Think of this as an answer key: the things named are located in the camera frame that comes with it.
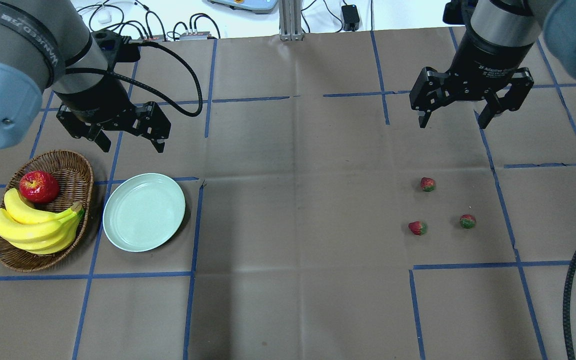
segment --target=light green plate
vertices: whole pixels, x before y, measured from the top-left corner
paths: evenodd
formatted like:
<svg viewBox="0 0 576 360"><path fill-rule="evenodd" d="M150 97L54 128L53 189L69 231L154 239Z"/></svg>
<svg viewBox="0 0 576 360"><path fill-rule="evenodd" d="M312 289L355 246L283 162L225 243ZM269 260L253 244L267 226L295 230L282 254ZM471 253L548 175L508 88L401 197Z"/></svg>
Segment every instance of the light green plate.
<svg viewBox="0 0 576 360"><path fill-rule="evenodd" d="M112 192L103 209L103 231L121 250L148 251L173 236L185 211L178 183L160 173L142 173Z"/></svg>

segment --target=metal post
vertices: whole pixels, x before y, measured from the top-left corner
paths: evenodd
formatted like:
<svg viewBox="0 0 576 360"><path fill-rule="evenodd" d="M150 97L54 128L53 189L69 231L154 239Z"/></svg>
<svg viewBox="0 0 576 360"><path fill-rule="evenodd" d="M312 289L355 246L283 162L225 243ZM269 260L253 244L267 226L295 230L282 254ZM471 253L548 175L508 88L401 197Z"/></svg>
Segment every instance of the metal post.
<svg viewBox="0 0 576 360"><path fill-rule="evenodd" d="M282 41L304 39L302 0L279 0L279 37Z"/></svg>

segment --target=blue tape grid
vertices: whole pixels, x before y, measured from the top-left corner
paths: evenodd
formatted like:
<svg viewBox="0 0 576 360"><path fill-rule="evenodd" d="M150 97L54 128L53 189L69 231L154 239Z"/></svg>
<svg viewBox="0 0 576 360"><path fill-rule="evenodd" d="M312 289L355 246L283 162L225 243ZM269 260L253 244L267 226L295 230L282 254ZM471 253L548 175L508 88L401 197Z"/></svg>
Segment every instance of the blue tape grid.
<svg viewBox="0 0 576 360"><path fill-rule="evenodd" d="M448 28L450 32L450 36L452 39L452 43L457 48L457 39L453 32L452 28ZM382 68L377 48L377 41L375 39L375 34L373 31L370 32L370 39L372 41L372 47L375 56L375 64L377 68L377 75L379 77L379 88L380 91L367 91L367 92L356 92L356 93L328 93L323 94L324 98L346 98L346 97L359 97L359 96L381 96L382 99L382 106L384 111L384 119L386 125L390 125L389 119L389 112L386 103L386 96L392 95L402 95L402 94L409 94L409 90L399 90L399 91L386 91L384 88L384 77L382 74ZM563 94L561 88L567 87L576 87L576 83L572 84L558 84L556 77L553 72L553 68L551 67L546 53L542 48L542 44L537 41L537 47L539 52L541 53L542 59L546 64L546 68L548 69L550 76L553 80L553 84L538 84L535 85L534 88L537 89L556 89L557 94L560 98L560 101L566 110L566 114L568 116L568 120L570 125L574 131L576 136L576 123L574 118L566 105L566 102L563 98ZM214 41L213 50L212 50L212 59L211 59L211 68L210 68L210 84L208 86L208 98L204 100L206 103L206 121L205 121L205 137L208 137L210 132L210 117L211 117L211 104L212 103L231 103L231 102L246 102L246 101L277 101L277 100L285 100L288 98L297 98L299 95L293 96L262 96L262 97L250 97L250 98L224 98L224 99L213 99L213 84L214 84L214 77L215 77L215 62L217 58L217 41ZM133 68L132 78L135 78L135 73L137 72L137 63ZM130 95L132 91L133 85L130 85L128 90L128 95ZM48 112L56 112L58 110L57 107L50 107L51 101L53 99L54 93L50 94L50 98L48 98L48 103L46 104L45 108L42 108L40 111L43 112L43 116L41 117L41 123L39 124L39 130L35 137L34 144L32 146L32 150L30 152L30 158L34 157L35 151L37 150L37 146L39 144L39 139L41 137L42 130L44 128L44 124L46 118L48 116ZM196 100L187 100L187 101L178 101L176 104L179 105L190 105L190 104L197 104L198 101ZM160 102L158 103L162 106L169 105L167 102ZM500 199L500 205L502 207L502 211L504 214L504 218L506 220L506 224L509 231L510 243L513 246L513 250L515 253L516 261L515 262L485 262L485 263L463 263L463 264L419 264L414 265L413 269L409 270L409 280L410 280L410 287L411 287L411 296L412 296L412 303L413 303L413 311L414 311L414 320L416 325L416 331L418 336L418 346L420 352L420 358L425 360L425 350L423 346L423 336L422 336L422 328L421 328L421 320L419 316L419 306L417 301L417 294L415 288L415 280L414 280L414 271L424 271L424 270L440 270L440 269L491 269L491 268L508 268L508 267L517 267L519 269L519 276L521 278L521 283L524 288L524 292L526 295L526 301L528 302L528 310L530 312L530 316L533 322L533 326L535 329L535 335L537 337L537 342L539 344L539 350L541 352L542 359L547 359L546 351L544 349L543 340L541 338L541 333L539 331L539 327L537 324L537 319L535 317L535 311L533 309L532 301L530 298L530 292L528 290L528 284L526 283L526 277L524 275L523 268L524 267L548 267L548 266L568 266L568 260L546 260L546 261L521 261L521 257L519 256L519 251L515 248L515 239L514 234L512 233L512 225L510 224L510 218L508 217L508 212L506 210L505 202L503 199L503 192L501 191L501 187L499 186L499 180L497 177L496 170L494 169L494 163L492 161L492 155L490 153L490 148L487 143L487 139L485 137L485 133L483 131L480 132L482 136L482 141L484 142L484 146L486 148L486 152L489 158L491 171L493 173L493 177L495 179L495 185L497 187L498 196ZM115 148L115 154L112 162L112 168L110 171L109 180L102 180L95 182L96 185L112 185L112 184L121 184L125 182L125 179L114 179L115 168L117 165L117 157L119 155L119 150L121 146L121 139L122 134L119 134L119 138ZM542 164L505 164L503 168L505 169L526 169L526 168L536 168L536 167L576 167L576 163L564 163L564 162L547 162ZM196 181L198 178L196 177L178 177L174 178L174 180L178 182L183 181ZM5 184L0 184L0 189L3 189ZM170 272L151 272L151 273L94 273L94 265L96 262L96 256L99 249L99 241L101 239L101 229L100 232L97 234L97 238L95 241L94 251L93 251L93 259L91 261L90 271L88 274L73 274L73 275L28 275L28 276L0 276L0 281L27 281L27 280L87 280L86 284L86 292L84 294L84 301L82 305L82 312L80 315L80 321L77 329L77 338L75 340L75 347L73 349L73 360L77 358L78 348L81 340L81 332L83 329L83 322L85 319L85 310L87 307L87 300L90 294L90 283L93 279L118 279L118 278L154 278L154 277L185 277L188 276L190 278L190 287L189 287L189 294L188 294L188 302L187 302L187 309L186 309L186 324L185 324L185 337L183 341L183 358L188 358L188 345L190 342L190 323L191 323L191 314L192 314L192 301L194 296L194 284L195 284L195 271L197 266L197 247L199 245L199 225L201 221L201 206L202 206L202 198L203 198L203 191L204 187L201 186L199 189L199 202L198 202L198 213L196 219L196 230L195 230L195 237L194 237L194 249L192 253L192 269L191 271L170 271ZM105 194L105 201L108 200L110 196L110 187L106 190Z"/></svg>

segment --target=wicker basket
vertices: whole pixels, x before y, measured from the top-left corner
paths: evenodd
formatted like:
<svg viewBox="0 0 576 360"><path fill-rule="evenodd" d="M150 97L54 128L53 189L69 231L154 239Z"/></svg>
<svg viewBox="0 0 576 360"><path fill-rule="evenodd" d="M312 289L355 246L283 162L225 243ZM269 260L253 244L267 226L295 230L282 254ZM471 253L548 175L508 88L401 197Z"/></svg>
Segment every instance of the wicker basket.
<svg viewBox="0 0 576 360"><path fill-rule="evenodd" d="M65 259L80 243L86 232L90 218L90 202L93 192L93 173L90 162L80 153L70 150L53 150L35 156L19 168L6 186L6 191L19 187L21 178L30 171L51 173L59 182L60 191L50 203L36 204L36 208L49 212L61 212L73 205L82 203L86 213L77 228L73 243L62 251L50 255L35 255L12 246L0 237L0 263L18 272L34 272L48 269Z"/></svg>

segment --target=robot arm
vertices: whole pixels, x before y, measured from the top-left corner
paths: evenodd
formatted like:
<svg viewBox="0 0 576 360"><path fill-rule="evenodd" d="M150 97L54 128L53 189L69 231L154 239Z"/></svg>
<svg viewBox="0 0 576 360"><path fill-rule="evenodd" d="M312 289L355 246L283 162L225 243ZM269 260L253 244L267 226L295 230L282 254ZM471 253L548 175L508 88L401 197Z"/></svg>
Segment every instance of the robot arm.
<svg viewBox="0 0 576 360"><path fill-rule="evenodd" d="M107 73L68 70L112 71L117 62L139 60L129 39L109 30L91 34L69 0L0 0L0 149L23 139L42 92L52 87L63 102L57 118L72 137L107 152L103 130L123 130L163 152L170 122L156 102L137 107Z"/></svg>
<svg viewBox="0 0 576 360"><path fill-rule="evenodd" d="M519 65L540 25L548 48L576 77L576 0L452 0L443 19L466 25L466 34L450 68L438 72L426 66L409 94L421 128L433 111L454 101L485 100L478 118L482 129L504 111L517 111L534 85L530 70Z"/></svg>

